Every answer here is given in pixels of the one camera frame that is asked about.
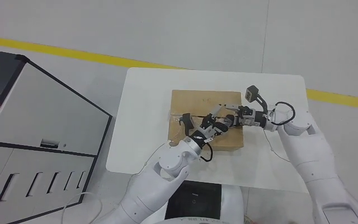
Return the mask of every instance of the robotic hand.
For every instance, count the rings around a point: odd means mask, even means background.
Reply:
[[[227,132],[228,126],[216,121],[216,115],[221,108],[222,106],[218,105],[203,118],[201,125],[192,135],[185,137],[177,146],[170,147],[169,150],[163,152],[159,161],[148,165],[136,177],[119,208],[99,223],[140,224],[159,210],[189,175],[189,165],[199,158],[202,148],[216,136]],[[162,178],[162,170],[173,179]]]
[[[247,89],[245,98],[249,102],[257,101],[263,111],[225,105],[236,112],[236,115],[227,115],[229,126],[259,126],[278,131],[291,164],[304,180],[312,198],[315,223],[358,223],[358,202],[339,179],[332,149],[311,114],[306,110],[295,111],[286,102],[278,102],[268,109],[255,86]],[[285,104],[291,110],[278,111],[278,104]]]

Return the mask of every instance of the cable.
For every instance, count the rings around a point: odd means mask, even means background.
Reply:
[[[274,151],[274,149],[273,149],[273,147],[272,147],[272,145],[271,145],[271,143],[270,143],[270,141],[269,141],[269,139],[268,139],[268,137],[267,137],[266,132],[265,132],[264,129],[263,129],[263,133],[265,134],[265,137],[266,137],[267,142],[270,144],[271,151],[272,151],[278,158],[280,158],[280,159],[282,159],[282,160],[285,160],[286,162],[290,162],[289,160],[287,160],[287,159],[282,158],[281,156],[279,156],[279,154],[277,154],[277,153]]]
[[[94,222],[94,220],[101,214],[102,209],[103,209],[102,200],[101,200],[96,194],[93,194],[93,193],[91,193],[91,192],[82,192],[82,193],[79,193],[79,194],[76,194],[75,196],[73,196],[73,197],[66,203],[66,205],[63,207],[63,209],[62,209],[62,215],[61,215],[61,224],[63,224],[63,217],[64,217],[64,215],[65,215],[65,210],[66,210],[68,204],[69,204],[75,197],[80,196],[80,195],[82,195],[82,194],[90,194],[90,195],[94,196],[97,200],[99,200],[100,203],[101,203],[100,211],[99,211],[99,212],[96,214],[96,216],[89,222],[89,224],[91,224],[92,222]]]
[[[213,154],[214,154],[214,152],[213,152],[213,148],[211,147],[211,145],[207,142],[206,143],[208,146],[209,146],[209,148],[210,148],[210,159],[206,159],[206,158],[204,158],[204,157],[202,157],[202,156],[200,156],[200,158],[202,158],[202,160],[204,160],[205,162],[210,162],[211,160],[213,160]]]
[[[142,169],[140,169],[140,171],[139,171],[138,173],[132,174],[132,176],[130,176],[129,181],[128,181],[128,183],[127,183],[127,187],[126,187],[125,192],[124,192],[124,196],[127,194],[128,187],[129,187],[129,183],[130,183],[130,181],[132,180],[132,177],[133,177],[134,175],[140,174],[140,172],[143,171],[143,169],[144,169],[145,166],[147,165],[148,161],[152,158],[152,156],[158,151],[158,149],[160,149],[160,148],[161,148],[162,146],[164,146],[164,144],[166,144],[166,143],[167,143],[167,142],[161,144],[161,145],[151,154],[151,156],[147,159],[147,161],[144,163]],[[64,215],[65,215],[65,210],[66,210],[68,204],[69,204],[75,197],[80,196],[80,195],[82,195],[82,194],[90,194],[90,195],[94,196],[97,200],[99,200],[100,203],[101,203],[100,211],[96,214],[96,216],[95,216],[88,224],[92,224],[92,223],[97,219],[97,217],[101,214],[102,209],[103,209],[103,202],[102,202],[101,198],[99,198],[96,194],[93,194],[92,192],[82,192],[82,193],[79,193],[79,194],[76,194],[75,196],[73,196],[73,197],[66,203],[66,205],[63,207],[63,209],[62,209],[62,214],[61,214],[61,224],[63,224],[63,217],[64,217]],[[108,214],[111,213],[113,210],[114,210],[114,209],[112,209],[111,211],[107,212],[106,214],[104,214],[104,215],[101,216],[100,218],[102,218],[102,217],[108,215]]]
[[[275,104],[275,106],[277,106],[278,104],[285,104],[285,105],[287,105],[288,107],[291,108],[291,110],[292,110],[292,112],[293,112],[292,117],[291,117],[290,119],[286,120],[285,122],[281,122],[281,123],[278,123],[278,124],[275,123],[275,122],[271,122],[271,123],[274,124],[274,125],[281,126],[281,125],[287,124],[288,122],[292,121],[292,120],[295,118],[295,116],[296,116],[296,111],[295,111],[295,109],[293,108],[293,106],[292,106],[291,104],[289,104],[288,102],[279,101],[279,102],[277,102],[277,103]]]
[[[180,126],[179,131],[172,137],[171,140],[176,139],[176,138],[178,137],[178,135],[179,135],[179,133],[180,133],[180,131],[181,131],[181,127],[182,127],[182,126]]]

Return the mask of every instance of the black cable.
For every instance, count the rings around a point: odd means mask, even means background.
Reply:
[[[206,159],[206,158],[204,158],[204,157],[202,157],[202,156],[200,156],[200,158],[202,158],[202,160],[204,160],[205,162],[210,162],[211,160],[213,160],[213,154],[214,154],[214,152],[213,152],[213,148],[211,147],[211,145],[207,142],[206,143],[208,146],[209,146],[209,148],[210,148],[210,159]]]
[[[275,104],[275,106],[277,106],[278,104],[285,104],[285,105],[289,106],[291,108],[292,112],[293,112],[292,117],[290,119],[286,120],[285,122],[281,122],[281,123],[278,123],[278,124],[276,124],[275,122],[271,122],[274,125],[281,126],[281,125],[287,124],[288,122],[292,121],[296,116],[296,111],[293,108],[293,106],[291,104],[289,104],[288,102],[279,101],[279,102],[277,102]]]

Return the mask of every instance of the white wire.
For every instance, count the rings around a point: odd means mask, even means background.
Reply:
[[[179,129],[179,131],[172,137],[172,139],[171,140],[173,140],[173,139],[176,139],[177,137],[178,137],[178,134],[180,133],[180,131],[181,131],[181,127],[182,126],[180,126],[180,129]]]
[[[272,145],[271,145],[271,143],[270,143],[270,141],[269,141],[269,139],[268,139],[268,137],[267,137],[266,132],[265,132],[264,129],[263,129],[263,133],[265,134],[266,140],[267,140],[268,143],[270,144],[271,151],[272,151],[278,158],[280,158],[280,159],[282,159],[282,160],[285,160],[285,161],[287,161],[287,162],[290,162],[289,160],[287,160],[287,159],[282,158],[281,156],[279,156],[279,155],[274,151],[274,149],[273,149],[273,147],[272,147]]]
[[[100,203],[101,203],[100,211],[96,214],[96,216],[95,216],[88,224],[91,224],[92,222],[94,222],[94,220],[101,214],[102,209],[103,209],[102,200],[101,200],[96,194],[93,194],[93,193],[91,193],[91,192],[82,192],[82,193],[79,193],[79,194],[76,194],[75,196],[73,196],[73,197],[66,203],[66,205],[63,207],[63,209],[62,209],[62,215],[61,215],[61,224],[63,224],[63,217],[64,217],[64,215],[65,215],[65,210],[66,210],[68,204],[69,204],[75,197],[80,196],[80,195],[82,195],[82,194],[90,194],[90,195],[94,196],[97,200],[99,200]]]
[[[168,142],[165,142],[165,143],[161,144],[161,145],[151,154],[151,156],[149,157],[149,159],[147,159],[147,161],[144,163],[142,169],[140,169],[140,171],[139,171],[138,173],[132,174],[132,175],[130,176],[129,181],[128,181],[128,183],[127,183],[127,187],[126,187],[126,189],[125,189],[124,196],[127,194],[128,187],[129,187],[129,183],[130,183],[130,181],[132,180],[132,177],[133,177],[134,175],[140,174],[140,172],[142,172],[143,169],[145,168],[145,166],[147,165],[147,163],[148,163],[148,161],[150,160],[150,158],[152,158],[152,156],[158,151],[158,149],[160,149],[160,148],[161,148],[162,146],[164,146],[164,144],[166,144],[166,143],[168,143]],[[80,195],[82,195],[82,194],[90,194],[90,195],[94,196],[97,200],[99,200],[100,203],[101,203],[100,211],[96,214],[96,216],[95,216],[88,224],[92,224],[92,223],[97,219],[97,217],[101,214],[102,209],[103,209],[103,202],[102,202],[101,198],[99,198],[96,194],[93,194],[93,193],[91,193],[91,192],[82,192],[82,193],[79,193],[79,194],[76,194],[75,196],[73,196],[73,197],[66,203],[66,205],[63,207],[63,209],[62,209],[62,214],[61,214],[61,224],[63,224],[63,217],[64,217],[64,215],[65,215],[65,210],[66,210],[68,204],[69,204],[75,197],[80,196]],[[107,214],[109,214],[109,213],[112,212],[113,210],[114,210],[114,209],[112,209],[111,211],[107,212],[106,214],[104,214],[104,215],[101,216],[100,218],[106,216]]]

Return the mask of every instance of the white cabinet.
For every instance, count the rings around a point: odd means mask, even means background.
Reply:
[[[0,223],[19,223],[86,190],[112,116],[23,55],[0,68]]]
[[[0,174],[0,189],[6,188],[0,201],[0,223],[64,206],[82,192],[93,159],[15,148]]]
[[[31,64],[0,113],[0,142],[96,155],[109,116]]]

